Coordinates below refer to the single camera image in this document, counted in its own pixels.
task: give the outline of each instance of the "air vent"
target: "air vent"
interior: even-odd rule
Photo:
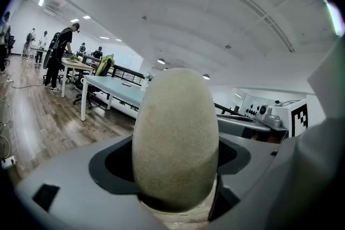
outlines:
[[[56,10],[52,9],[51,7],[49,6],[46,6],[44,7],[44,10],[43,10],[45,13],[47,13],[48,15],[51,15],[51,16],[56,16],[57,12]]]

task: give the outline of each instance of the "table leg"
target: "table leg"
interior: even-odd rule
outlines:
[[[82,121],[85,121],[85,108],[86,108],[86,97],[87,97],[87,81],[84,79],[84,85],[82,86],[81,94],[81,114],[80,118]]]
[[[71,82],[74,82],[74,68],[72,69]]]
[[[109,100],[108,100],[108,107],[107,107],[108,110],[110,110],[110,108],[112,107],[112,100],[113,100],[113,96],[110,95]]]
[[[66,86],[66,80],[67,80],[67,69],[68,67],[65,66],[65,70],[64,70],[64,78],[63,78],[63,87],[61,89],[61,97],[65,97],[65,86]]]

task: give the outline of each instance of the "sneaker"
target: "sneaker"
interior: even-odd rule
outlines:
[[[54,88],[52,88],[52,91],[53,92],[61,92],[61,88],[54,87]]]

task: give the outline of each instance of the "gray foam cover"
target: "gray foam cover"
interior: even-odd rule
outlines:
[[[135,123],[135,182],[150,207],[187,211],[210,193],[218,163],[212,95],[190,69],[163,71],[149,85]]]

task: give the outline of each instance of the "person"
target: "person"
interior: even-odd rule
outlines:
[[[44,82],[44,86],[51,88],[53,92],[60,92],[61,89],[56,87],[56,79],[59,74],[61,58],[64,55],[65,48],[67,46],[67,53],[72,54],[71,42],[72,33],[79,30],[79,23],[73,23],[70,27],[63,29],[60,33],[59,45],[56,50],[53,51],[52,56],[48,62],[47,76]]]
[[[82,53],[82,54],[85,54],[85,51],[86,51],[86,47],[85,47],[85,43],[82,43],[78,52]]]
[[[0,74],[4,74],[6,71],[5,68],[5,58],[7,55],[7,49],[5,44],[5,35],[9,28],[9,18],[10,12],[6,12],[4,15],[4,20],[1,20],[0,25]]]
[[[95,52],[93,52],[92,54],[93,54],[93,56],[94,56],[96,59],[100,59],[100,60],[101,60],[102,57],[103,57],[102,47],[99,46],[98,49],[97,49]]]
[[[25,57],[26,60],[29,59],[30,46],[34,40],[36,40],[35,28],[32,28],[32,30],[26,36],[26,43],[24,44],[23,49],[23,57]]]
[[[38,47],[39,47],[40,49],[44,49],[45,46],[47,45],[47,34],[48,34],[48,32],[47,32],[47,31],[44,31],[43,36],[39,39]],[[39,65],[42,64],[42,55],[43,55],[43,52],[37,52],[37,53],[36,53],[36,62],[35,62],[35,65],[36,65],[36,64],[39,64]]]
[[[77,56],[82,57],[85,55],[86,47],[85,43],[82,43],[81,46],[79,47],[79,50],[77,51]]]

